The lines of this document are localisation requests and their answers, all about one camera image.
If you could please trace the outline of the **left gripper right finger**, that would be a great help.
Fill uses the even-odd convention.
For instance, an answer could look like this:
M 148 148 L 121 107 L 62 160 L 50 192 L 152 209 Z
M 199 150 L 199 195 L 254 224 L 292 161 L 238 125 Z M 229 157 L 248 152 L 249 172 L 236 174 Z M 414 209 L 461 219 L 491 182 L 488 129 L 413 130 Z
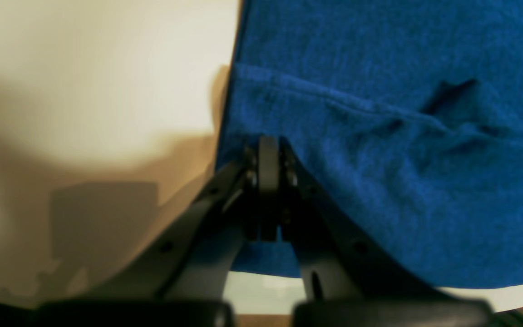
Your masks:
M 307 300 L 294 327 L 488 327 L 484 300 L 461 300 L 405 269 L 350 220 L 284 139 L 257 146 L 259 231 L 290 242 Z

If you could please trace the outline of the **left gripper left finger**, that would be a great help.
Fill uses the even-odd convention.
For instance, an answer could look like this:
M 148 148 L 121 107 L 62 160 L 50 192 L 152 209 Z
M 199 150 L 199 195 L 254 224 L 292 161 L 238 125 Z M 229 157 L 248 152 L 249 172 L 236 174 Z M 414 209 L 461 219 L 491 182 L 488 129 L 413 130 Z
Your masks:
M 223 292 L 239 251 L 259 238 L 257 162 L 245 147 L 132 263 L 83 295 L 45 304 L 35 326 L 236 326 Z

